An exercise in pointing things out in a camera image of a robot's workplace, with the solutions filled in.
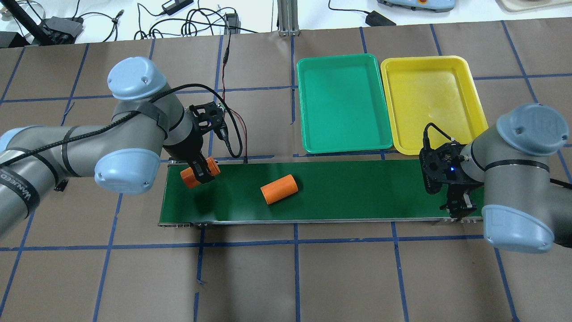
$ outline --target blue tape grid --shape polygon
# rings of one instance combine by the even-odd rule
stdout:
[[[510,37],[510,33],[508,31],[508,28],[507,28],[504,21],[502,21],[501,23],[502,23],[505,35],[509,39],[509,43],[511,45],[511,48],[513,50],[513,54],[515,55],[517,63],[521,69],[522,75],[519,75],[519,76],[474,77],[474,80],[481,81],[481,80],[500,80],[500,79],[524,79],[534,101],[538,101],[537,97],[536,97],[536,95],[532,89],[532,86],[529,82],[530,78],[572,77],[572,73],[536,74],[536,75],[526,74],[524,67],[522,65],[522,62],[518,56],[516,47],[514,46],[514,43]],[[433,25],[430,25],[430,28],[431,28],[431,33],[432,33],[434,41],[435,41],[435,46],[437,48],[437,51],[438,51],[439,55],[442,55],[441,48],[439,46],[439,41],[438,41],[438,38],[437,38],[437,35],[435,33],[435,29],[434,29]],[[367,53],[367,44],[366,44],[366,40],[365,40],[365,37],[363,34],[363,28],[360,28],[359,30],[360,30],[360,36],[362,39],[363,51],[364,51],[364,53]],[[231,89],[227,89],[227,91],[228,92],[233,92],[233,91],[268,91],[268,90],[275,90],[275,89],[291,88],[292,89],[292,94],[291,94],[292,95],[292,124],[293,124],[293,122],[296,120],[295,90],[297,89],[297,86],[295,85],[295,71],[294,71],[295,38],[291,37],[290,41],[291,41],[291,84],[290,84],[290,86],[259,87],[259,88],[231,88]],[[149,52],[149,58],[152,58],[152,56],[153,56],[154,45],[155,45],[155,40],[152,40],[150,52]],[[219,73],[220,73],[220,59],[221,59],[221,54],[222,54],[222,45],[223,45],[223,37],[221,36],[220,41],[219,41],[219,52],[218,52],[219,59],[217,61],[217,76],[216,76],[216,83],[215,83],[215,90],[218,92],[221,92],[221,89],[218,88],[218,81],[219,81]],[[66,112],[68,112],[69,108],[70,108],[70,103],[72,100],[111,98],[112,95],[74,96],[75,88],[77,86],[77,82],[79,80],[81,70],[82,70],[83,64],[85,62],[85,58],[86,58],[86,55],[88,53],[88,50],[89,50],[89,44],[86,45],[84,56],[82,57],[80,68],[78,70],[76,79],[74,81],[74,85],[73,85],[70,96],[68,96],[68,97],[42,98],[42,99],[5,100],[6,95],[9,91],[10,85],[14,79],[14,76],[17,72],[19,64],[20,64],[22,57],[25,53],[25,48],[22,49],[22,51],[20,52],[20,55],[18,57],[18,60],[16,62],[16,65],[15,65],[15,67],[14,67],[14,69],[10,75],[7,86],[2,93],[2,96],[0,97],[0,104],[2,104],[2,103],[34,102],[34,101],[67,100]],[[180,94],[188,94],[188,93],[205,93],[205,92],[206,91],[198,90],[198,91],[181,91],[179,93]],[[572,144],[567,144],[567,145],[565,145],[565,147],[570,148],[570,147],[572,147]],[[211,135],[211,138],[209,139],[209,155],[211,152],[212,152],[212,135]],[[396,151],[381,151],[381,157],[382,157],[382,159],[385,159],[385,157],[384,157],[385,154],[394,153],[394,152],[396,152]],[[313,156],[334,156],[334,155],[335,156],[339,156],[339,155],[372,155],[372,154],[379,154],[379,153],[380,153],[380,151],[363,151],[363,152],[349,152],[349,153],[339,153],[339,154],[338,153],[334,153],[334,154],[306,154],[306,155],[293,155],[293,156],[296,158],[304,158],[304,157],[313,157]],[[570,175],[569,168],[566,165],[564,157],[560,151],[558,151],[558,156],[562,162],[562,165],[564,166],[568,180],[572,183],[572,176]],[[253,156],[251,158],[252,159],[265,159],[265,158],[272,158],[272,157],[273,156]],[[197,281],[200,283],[200,277],[201,277],[201,271],[202,271],[202,261],[203,261],[202,250],[205,247],[207,247],[207,248],[208,247],[245,247],[245,246],[260,246],[260,245],[293,244],[295,246],[295,270],[296,270],[296,278],[295,278],[295,284],[296,284],[296,320],[300,321],[300,284],[299,284],[300,283],[300,276],[299,276],[299,252],[298,252],[298,246],[300,244],[328,244],[328,243],[354,243],[354,242],[358,242],[358,243],[359,242],[393,242],[395,245],[396,265],[397,265],[397,270],[398,270],[400,292],[401,292],[401,296],[402,296],[404,318],[405,318],[405,321],[408,321],[407,302],[406,302],[405,290],[404,290],[404,286],[403,286],[403,276],[401,274],[401,264],[400,264],[400,257],[399,257],[399,245],[398,245],[399,241],[438,241],[438,240],[466,240],[466,239],[482,239],[483,238],[482,235],[398,237],[397,231],[395,229],[395,223],[392,223],[392,234],[393,234],[393,236],[387,237],[387,238],[298,239],[297,225],[295,225],[294,226],[295,227],[295,238],[293,240],[286,239],[286,240],[275,240],[275,241],[205,243],[204,242],[204,229],[203,229],[203,231],[201,232],[201,241],[199,243],[113,245],[113,237],[114,237],[115,228],[117,225],[117,214],[119,213],[120,206],[121,206],[121,196],[118,198],[117,211],[116,211],[116,214],[115,214],[114,219],[113,219],[112,229],[111,229],[111,233],[110,233],[110,237],[109,237],[109,242],[107,245],[25,246],[27,235],[28,235],[28,232],[30,230],[30,227],[31,227],[31,224],[32,224],[32,221],[34,218],[34,214],[31,214],[29,217],[28,223],[26,225],[26,230],[25,230],[24,235],[22,237],[22,241],[20,243],[20,246],[16,247],[16,248],[0,248],[0,252],[17,252],[17,256],[16,256],[16,259],[14,261],[14,266],[13,266],[9,281],[7,283],[6,290],[5,290],[3,298],[2,298],[2,303],[0,304],[0,316],[3,312],[4,307],[5,307],[6,299],[9,295],[10,287],[11,287],[12,282],[14,280],[14,276],[15,276],[16,271],[17,271],[18,263],[19,263],[20,257],[21,257],[23,252],[60,251],[60,250],[104,250],[105,249],[106,250],[106,257],[105,257],[104,267],[102,270],[100,287],[98,288],[97,302],[96,302],[96,307],[95,307],[94,316],[93,316],[93,321],[96,321],[99,305],[101,303],[101,295],[103,292],[103,287],[105,285],[105,275],[106,275],[107,267],[109,265],[110,253],[113,249],[199,248],[199,256],[198,256],[198,261],[197,261]],[[500,256],[500,253],[498,252],[498,250],[495,250],[495,255],[497,258],[498,265],[499,265],[499,270],[500,270],[501,277],[503,280],[503,285],[505,287],[507,299],[509,301],[511,314],[512,314],[513,319],[515,321],[519,321],[518,316],[517,316],[516,311],[515,311],[515,308],[514,308],[513,300],[512,300],[511,295],[510,295],[509,285],[508,285],[508,282],[506,280],[505,271],[504,271],[504,268],[502,266],[502,260],[501,260],[501,256]],[[194,316],[193,316],[194,321],[196,321],[197,315],[198,315],[198,304],[199,304],[199,298],[200,298],[199,295],[200,295],[200,293],[197,292],[195,294],[195,297],[194,297]]]

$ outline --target metal post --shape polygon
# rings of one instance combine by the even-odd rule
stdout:
[[[278,33],[281,37],[298,36],[298,0],[278,0]]]
[[[34,20],[16,3],[16,0],[0,0],[4,6],[12,13],[14,19],[17,19],[36,39],[40,45],[55,45],[54,41],[43,32],[42,28],[35,24]]]

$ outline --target yellow tray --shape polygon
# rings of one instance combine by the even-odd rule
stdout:
[[[487,128],[483,108],[466,60],[458,56],[388,58],[381,65],[395,148],[417,155],[423,129],[435,123],[467,144]],[[429,130],[431,145],[448,142]]]

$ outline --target tray rim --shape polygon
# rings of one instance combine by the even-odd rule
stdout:
[[[304,81],[303,81],[303,77],[302,74],[300,72],[300,65],[304,65],[307,64],[307,61],[311,61],[311,60],[315,60],[315,59],[320,59],[320,60],[340,60],[340,59],[344,59],[344,58],[348,58],[348,57],[355,57],[355,56],[360,56],[360,57],[368,57],[370,59],[372,59],[372,64],[375,66],[375,70],[378,72],[379,71],[379,60],[377,59],[377,57],[375,57],[373,54],[370,53],[361,53],[361,54],[347,54],[347,55],[336,55],[336,56],[320,56],[320,57],[306,57],[306,58],[302,58],[301,60],[299,60],[296,63],[296,70],[297,70],[297,78],[298,78],[298,90],[299,90],[299,103],[300,103],[300,129],[301,129],[301,136],[302,136],[302,146],[304,147],[304,149],[311,154],[322,154],[322,153],[336,153],[336,152],[351,152],[351,151],[372,151],[372,150],[385,150],[388,149],[390,147],[392,147],[394,145],[393,143],[393,136],[391,135],[389,138],[389,143],[385,144],[385,145],[378,145],[378,146],[374,146],[374,147],[361,147],[361,148],[342,148],[342,149],[336,149],[336,150],[330,150],[330,149],[325,149],[325,150],[321,150],[321,149],[315,149],[312,148],[310,146],[308,146],[308,142],[307,142],[307,134],[305,133],[305,129],[304,129],[304,125],[307,125],[307,120],[303,117],[304,114],[304,110],[306,110],[307,107],[305,107],[304,103],[303,103],[303,95],[302,92],[303,87],[301,86]],[[385,111],[381,111],[381,113],[385,112],[387,114],[387,100],[386,100],[386,95],[385,95],[385,91],[383,88],[383,81],[382,81],[382,76],[380,73],[375,73],[374,74],[376,76],[376,79],[379,81],[380,84],[380,94],[382,97],[383,102],[385,103]]]
[[[405,148],[401,145],[400,141],[399,141],[399,135],[397,133],[397,123],[395,120],[395,113],[394,113],[394,104],[393,104],[393,99],[391,96],[391,90],[389,88],[389,79],[388,79],[388,75],[387,75],[387,65],[391,64],[395,61],[411,61],[411,60],[415,60],[415,61],[432,61],[432,60],[458,60],[461,65],[463,70],[463,76],[467,77],[468,80],[470,80],[470,82],[472,83],[472,86],[470,88],[463,88],[462,92],[465,93],[471,93],[474,97],[475,97],[475,101],[478,105],[479,110],[477,111],[480,115],[480,119],[477,120],[478,123],[481,123],[480,125],[483,127],[483,131],[488,129],[488,124],[487,124],[487,119],[484,115],[484,111],[483,111],[483,107],[480,103],[480,99],[479,99],[479,95],[478,92],[476,91],[476,86],[475,86],[475,82],[473,80],[472,77],[472,73],[471,73],[471,69],[469,68],[468,62],[461,56],[456,56],[456,55],[448,55],[448,56],[420,56],[420,57],[391,57],[391,58],[386,58],[385,60],[382,61],[381,65],[380,65],[380,71],[381,71],[381,77],[382,77],[382,84],[383,84],[383,89],[384,92],[386,94],[386,106],[387,106],[387,112],[389,114],[390,117],[390,125],[391,125],[391,135],[393,137],[393,141],[394,141],[394,147],[396,150],[398,150],[401,154],[405,154],[405,155],[418,155],[419,151],[417,150],[411,150],[408,148]]]

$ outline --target blue tape line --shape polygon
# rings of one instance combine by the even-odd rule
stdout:
[[[22,250],[26,252],[42,251],[42,250],[94,250],[107,249],[105,245],[77,245],[77,246],[28,246]]]
[[[439,40],[437,39],[437,34],[435,33],[435,27],[433,27],[433,24],[429,24],[429,27],[431,28],[431,33],[433,34],[433,40],[435,41],[435,47],[437,47],[437,53],[439,54],[439,56],[442,56],[443,53],[441,52],[441,46],[439,46]]]
[[[194,89],[194,90],[190,90],[190,91],[177,91],[175,93],[177,93],[177,94],[197,94],[197,93],[210,93],[210,92],[207,91],[206,89]]]
[[[269,86],[269,87],[247,87],[247,88],[227,88],[227,92],[247,92],[247,91],[270,91],[274,89],[292,88],[291,86]]]
[[[487,77],[473,77],[473,80],[512,80],[512,79],[522,79],[524,76],[487,76]]]
[[[117,198],[117,206],[115,207],[115,216],[117,216],[117,214],[119,214],[119,211],[121,210],[121,201],[123,201],[123,194],[119,194],[119,197]]]
[[[397,236],[397,228],[395,221],[391,222],[391,235],[393,236],[395,263],[397,265],[397,277],[399,280],[399,293],[401,294],[401,305],[403,307],[403,318],[405,322],[409,322],[409,312],[407,310],[407,299],[405,297],[405,285],[403,284],[403,272],[401,269],[401,256],[399,255],[399,237]]]
[[[294,224],[294,283],[296,294],[296,322],[300,322],[300,252],[298,245],[298,224]]]
[[[290,125],[294,124],[294,122],[296,121],[296,95],[294,90],[298,87],[296,86],[296,80],[295,80],[295,70],[294,70],[294,50],[295,50],[295,46],[294,46],[294,38],[295,37],[290,37],[290,85],[291,85],[291,89],[292,89],[292,93],[290,93],[290,101],[292,103],[291,106],[291,110],[292,110],[292,122],[290,122]]]
[[[243,247],[243,246],[264,246],[264,245],[288,245],[294,244],[293,240],[281,239],[274,241],[253,241],[253,242],[210,242],[204,243],[204,247]]]
[[[18,57],[18,60],[16,61],[16,65],[14,66],[14,69],[12,70],[12,74],[10,75],[10,78],[8,79],[8,84],[6,84],[6,88],[4,89],[4,92],[2,93],[2,97],[0,97],[0,104],[2,104],[4,102],[4,99],[6,98],[6,94],[8,94],[8,89],[10,88],[10,84],[12,84],[12,80],[14,79],[14,75],[16,75],[16,70],[18,70],[18,66],[20,65],[20,61],[22,60],[22,56],[24,56],[24,51],[26,50],[26,47],[22,48],[22,51],[20,52],[20,56]]]
[[[300,239],[299,244],[343,244],[353,242],[391,242],[392,237],[372,237],[372,238],[317,238],[317,239]]]
[[[220,36],[219,53],[217,55],[218,59],[216,61],[216,75],[214,76],[214,91],[215,92],[219,91],[220,60],[223,59],[221,56],[222,54],[223,54],[223,35]],[[213,95],[213,101],[216,101],[216,100],[217,100],[216,96]],[[213,133],[213,131],[211,131],[209,134],[209,154],[208,154],[208,156],[213,155],[213,137],[214,137],[214,133]]]
[[[14,261],[14,266],[12,266],[12,272],[10,273],[10,278],[8,278],[8,284],[6,285],[6,290],[4,291],[4,296],[2,297],[2,303],[0,304],[0,317],[2,317],[2,312],[4,312],[4,306],[6,305],[6,299],[10,293],[10,288],[12,287],[12,282],[14,281],[14,276],[16,275],[16,269],[18,269],[18,264],[20,263],[20,257],[22,256],[22,251],[24,249],[24,244],[28,238],[28,233],[30,232],[30,226],[32,225],[32,220],[34,219],[35,211],[28,217],[28,223],[26,225],[26,230],[24,230],[24,235],[22,236],[22,241],[20,242],[20,247],[18,248],[18,254],[16,255],[16,260]]]
[[[107,268],[109,265],[109,257],[111,256],[111,250],[113,249],[113,238],[115,237],[115,230],[117,228],[117,213],[118,213],[118,210],[121,206],[121,196],[122,196],[122,194],[120,194],[119,197],[117,198],[116,213],[115,213],[115,216],[113,216],[113,224],[111,226],[111,233],[109,233],[109,241],[108,241],[108,245],[107,245],[107,251],[105,252],[104,267],[101,271],[100,287],[97,289],[96,307],[93,309],[93,319],[92,319],[93,322],[97,321],[97,316],[99,315],[99,312],[100,312],[101,295],[103,294],[103,291],[104,291],[105,277],[107,275]]]
[[[570,170],[568,169],[568,165],[566,165],[566,161],[564,160],[564,156],[562,155],[562,151],[558,150],[558,157],[560,158],[560,162],[562,163],[562,167],[564,168],[564,172],[568,177],[568,182],[572,183],[572,175],[570,175]]]
[[[450,240],[468,240],[483,239],[482,235],[451,235],[451,236],[412,236],[399,237],[399,241],[450,241]],[[323,239],[277,239],[271,241],[249,241],[249,242],[214,242],[203,243],[203,247],[242,247],[242,246],[264,246],[264,245],[292,245],[298,244],[343,244],[343,243],[361,243],[361,242],[391,242],[393,237],[368,237],[368,238],[323,238]],[[129,244],[129,245],[112,245],[112,249],[157,249],[157,248],[199,248],[200,243],[177,243],[177,244]],[[73,245],[73,246],[27,246],[22,251],[41,251],[41,250],[101,250],[107,249],[106,245]],[[19,247],[0,248],[0,252],[15,252]]]
[[[50,97],[46,99],[19,99],[19,100],[5,100],[4,103],[25,103],[25,102],[43,102],[43,101],[65,101],[69,97]]]
[[[216,61],[216,75],[214,77],[214,90],[219,90],[219,74],[220,74],[220,61],[223,59],[223,35],[220,36],[219,40],[219,53],[217,55],[218,59]]]
[[[248,160],[260,160],[260,159],[272,159],[272,158],[274,158],[274,154],[273,155],[251,155],[248,157]],[[217,160],[217,161],[232,161],[232,160],[242,160],[242,158],[235,159],[231,156],[223,156],[220,158],[215,158],[215,160]]]
[[[290,101],[292,102],[292,121],[290,122],[290,125],[292,125],[296,121],[296,93],[294,92],[294,89],[292,90],[292,93],[290,93]]]
[[[505,30],[505,35],[509,40],[510,48],[513,50],[514,58],[517,59],[518,67],[521,69],[522,76],[525,78],[526,86],[529,88],[529,92],[532,95],[534,102],[538,103],[538,98],[536,97],[536,94],[533,91],[532,85],[530,85],[530,81],[528,79],[528,76],[526,75],[525,68],[522,65],[522,61],[520,57],[518,57],[517,48],[514,46],[513,39],[510,37],[509,30],[506,27],[506,23],[504,20],[501,20],[500,23],[502,24],[502,27]]]
[[[74,80],[73,82],[71,93],[67,99],[66,109],[63,111],[62,122],[60,123],[60,125],[64,124],[64,122],[66,121],[67,114],[70,111],[70,104],[72,103],[73,100],[73,94],[76,91],[77,82],[80,80],[81,70],[84,68],[85,58],[88,56],[88,50],[89,50],[89,44],[86,44],[84,50],[84,56],[81,57],[80,68],[77,70],[76,80]]]
[[[514,308],[513,297],[510,294],[509,282],[506,280],[505,267],[502,265],[501,253],[499,252],[498,248],[495,248],[495,256],[496,262],[499,265],[500,279],[502,279],[502,284],[505,287],[506,298],[509,301],[510,314],[513,316],[514,322],[521,322],[518,319],[517,311]]]
[[[155,38],[151,40],[151,50],[149,51],[149,60],[153,58],[153,51],[155,50]]]
[[[198,292],[194,294],[193,322],[197,322],[197,318],[198,318]]]
[[[399,237],[399,241],[457,241],[469,239],[483,239],[483,235],[452,235],[452,236],[420,236]]]
[[[363,36],[363,27],[359,28],[359,34],[362,37],[363,53],[367,54],[366,38]]]
[[[113,249],[197,248],[199,243],[113,245]]]
[[[313,156],[344,156],[344,155],[377,155],[380,150],[357,151],[357,152],[332,152],[332,153],[306,153],[304,155],[293,154],[293,158],[310,158]]]
[[[90,100],[90,99],[112,99],[113,95],[93,95],[93,96],[74,96],[74,100]]]
[[[294,71],[294,38],[290,37],[290,83],[292,85],[292,89],[294,88],[294,84],[296,83],[294,75],[296,74]]]
[[[201,228],[201,239],[199,241],[199,247],[198,247],[197,281],[200,281],[202,276],[202,253],[204,250],[204,243],[205,243],[205,227],[203,226]]]
[[[544,78],[544,77],[571,77],[572,73],[565,74],[544,74],[544,75],[527,75],[528,78]]]

